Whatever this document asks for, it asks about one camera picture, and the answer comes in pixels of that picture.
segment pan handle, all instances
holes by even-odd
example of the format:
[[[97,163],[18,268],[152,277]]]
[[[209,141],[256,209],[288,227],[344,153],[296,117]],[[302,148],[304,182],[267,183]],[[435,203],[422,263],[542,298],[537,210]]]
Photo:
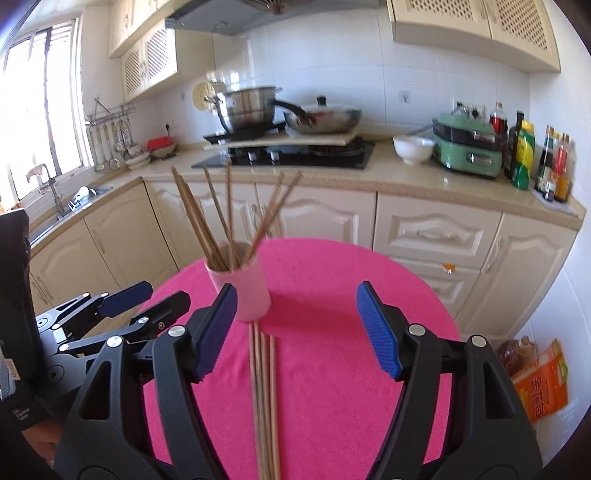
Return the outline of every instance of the pan handle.
[[[290,112],[295,114],[295,116],[306,121],[311,125],[314,125],[316,123],[314,118],[300,106],[294,105],[293,103],[284,102],[283,100],[271,100],[271,103],[275,106],[280,106],[282,108],[285,108],[286,110],[289,110]]]

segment green bottle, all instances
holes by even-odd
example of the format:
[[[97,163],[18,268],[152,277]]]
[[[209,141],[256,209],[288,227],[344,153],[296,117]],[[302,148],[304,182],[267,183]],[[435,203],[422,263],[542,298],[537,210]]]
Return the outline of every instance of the green bottle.
[[[531,167],[534,164],[535,136],[534,124],[523,120],[521,131],[517,137],[517,154],[513,169],[513,185],[521,190],[530,187]]]

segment kitchen sink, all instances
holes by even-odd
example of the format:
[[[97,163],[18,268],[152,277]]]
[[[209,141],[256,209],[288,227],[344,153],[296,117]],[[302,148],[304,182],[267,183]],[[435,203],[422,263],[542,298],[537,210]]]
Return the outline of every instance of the kitchen sink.
[[[94,196],[87,196],[87,197],[78,197],[75,195],[74,199],[76,201],[69,202],[68,205],[64,205],[66,212],[68,212],[64,216],[54,215],[49,217],[47,220],[41,222],[36,228],[29,232],[29,241],[31,245],[39,240],[42,236],[51,232],[56,226],[61,225],[63,222],[68,220],[75,212],[84,209],[85,207],[89,206],[94,202],[98,197],[107,193],[109,190],[112,190],[113,187],[98,187],[93,189],[96,192]]]

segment cabinet drawer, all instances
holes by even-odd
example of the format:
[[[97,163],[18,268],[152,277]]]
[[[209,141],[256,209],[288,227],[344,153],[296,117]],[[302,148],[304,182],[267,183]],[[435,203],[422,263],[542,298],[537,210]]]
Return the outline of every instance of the cabinet drawer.
[[[480,269],[500,220],[500,212],[380,194],[374,250]]]
[[[464,305],[480,274],[475,268],[456,267],[450,274],[441,263],[409,258],[392,258],[392,260],[429,285],[452,317],[455,317]]]

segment faucet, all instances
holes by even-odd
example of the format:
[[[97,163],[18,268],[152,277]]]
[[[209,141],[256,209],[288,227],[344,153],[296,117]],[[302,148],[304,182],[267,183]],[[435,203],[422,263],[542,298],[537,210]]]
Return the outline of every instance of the faucet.
[[[66,216],[66,209],[61,204],[61,195],[57,194],[56,188],[54,186],[56,183],[56,179],[55,179],[55,177],[52,178],[52,176],[50,175],[47,165],[45,165],[44,163],[40,163],[39,165],[36,165],[31,170],[29,170],[27,172],[27,175],[25,175],[25,177],[27,178],[27,183],[31,183],[31,177],[33,175],[43,174],[43,167],[45,167],[45,171],[47,172],[47,178],[49,179],[49,180],[47,180],[47,184],[49,185],[51,192],[53,194],[53,201],[56,204],[57,214],[60,217],[65,217]]]

